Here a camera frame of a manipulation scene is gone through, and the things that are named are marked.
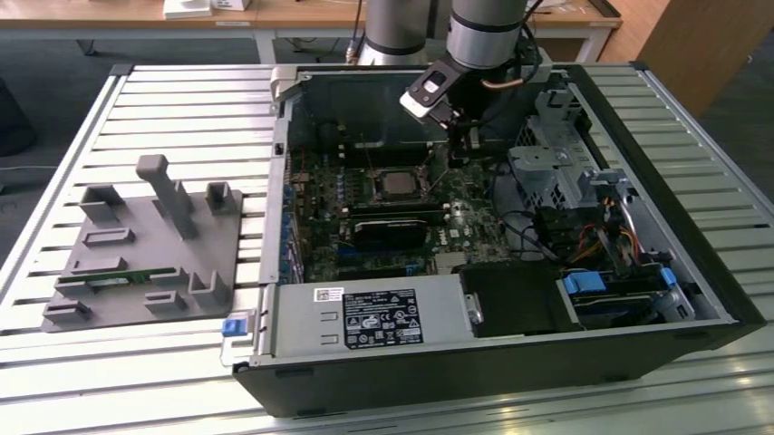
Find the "aluminum work table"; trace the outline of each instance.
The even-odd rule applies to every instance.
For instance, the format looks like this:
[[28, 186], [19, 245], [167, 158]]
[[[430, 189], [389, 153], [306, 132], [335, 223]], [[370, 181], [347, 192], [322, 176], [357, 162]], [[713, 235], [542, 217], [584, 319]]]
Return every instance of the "aluminum work table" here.
[[[649, 72], [588, 71], [729, 269], [774, 319], [774, 212]], [[0, 271], [0, 433], [760, 433], [774, 429], [774, 326], [632, 382], [275, 419], [221, 363], [219, 319], [48, 334], [55, 293], [84, 219], [84, 186], [151, 193], [135, 174], [163, 153], [188, 192], [229, 180], [246, 194], [235, 309], [257, 302], [274, 116], [265, 65], [148, 66], [96, 98]], [[614, 151], [598, 144], [616, 163]]]

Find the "warning label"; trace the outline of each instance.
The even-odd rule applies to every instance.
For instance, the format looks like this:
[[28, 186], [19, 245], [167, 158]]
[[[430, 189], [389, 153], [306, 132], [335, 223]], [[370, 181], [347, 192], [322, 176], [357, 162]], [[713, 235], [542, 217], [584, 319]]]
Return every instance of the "warning label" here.
[[414, 289], [345, 294], [343, 334], [350, 349], [423, 343]]

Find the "motherboard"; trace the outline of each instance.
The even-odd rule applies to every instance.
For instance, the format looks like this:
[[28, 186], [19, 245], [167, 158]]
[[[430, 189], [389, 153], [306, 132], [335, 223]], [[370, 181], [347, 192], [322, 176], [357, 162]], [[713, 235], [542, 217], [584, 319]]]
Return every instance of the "motherboard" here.
[[443, 143], [362, 143], [293, 155], [303, 280], [443, 275], [511, 257], [485, 164], [449, 168]]

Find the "yellow wire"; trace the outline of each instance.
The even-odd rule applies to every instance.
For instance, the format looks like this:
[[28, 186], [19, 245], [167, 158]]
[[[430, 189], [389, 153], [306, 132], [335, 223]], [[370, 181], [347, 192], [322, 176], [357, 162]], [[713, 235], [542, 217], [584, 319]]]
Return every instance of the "yellow wire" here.
[[586, 258], [588, 256], [590, 256], [592, 254], [594, 254], [594, 252], [602, 247], [602, 243], [598, 241], [594, 245], [592, 245], [589, 247], [589, 249], [586, 251], [584, 251], [581, 254], [578, 254], [578, 256], [570, 261], [570, 263], [575, 263], [578, 260], [582, 260], [584, 258]]
[[628, 230], [625, 230], [624, 228], [621, 228], [621, 233], [622, 233], [622, 234], [626, 236], [626, 238], [629, 239], [629, 245], [632, 246], [632, 256], [633, 256], [633, 258], [634, 258], [634, 261], [637, 262], [637, 261], [638, 261], [638, 260], [637, 260], [637, 258], [638, 258], [638, 250], [637, 250], [637, 248], [636, 248], [636, 246], [637, 246], [637, 243], [636, 243], [636, 241], [634, 241], [634, 236], [633, 236], [633, 234], [632, 234], [632, 233], [630, 233]]

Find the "blue tab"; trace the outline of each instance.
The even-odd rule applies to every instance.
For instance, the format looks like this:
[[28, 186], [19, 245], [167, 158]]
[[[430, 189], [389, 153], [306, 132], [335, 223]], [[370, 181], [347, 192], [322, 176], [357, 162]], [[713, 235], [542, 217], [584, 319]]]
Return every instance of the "blue tab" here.
[[569, 295], [574, 295], [575, 293], [578, 293], [578, 287], [575, 286], [575, 281], [573, 280], [573, 278], [570, 276], [563, 278], [562, 282], [565, 284], [565, 290], [567, 290]]
[[608, 290], [600, 272], [573, 272], [563, 279], [563, 283], [570, 295], [575, 293], [604, 292]]
[[221, 333], [225, 337], [247, 335], [247, 319], [226, 319]]
[[662, 278], [665, 279], [666, 286], [669, 286], [669, 287], [672, 287], [673, 285], [676, 285], [678, 283], [678, 278], [676, 277], [676, 273], [673, 272], [673, 269], [670, 269], [669, 267], [662, 268]]

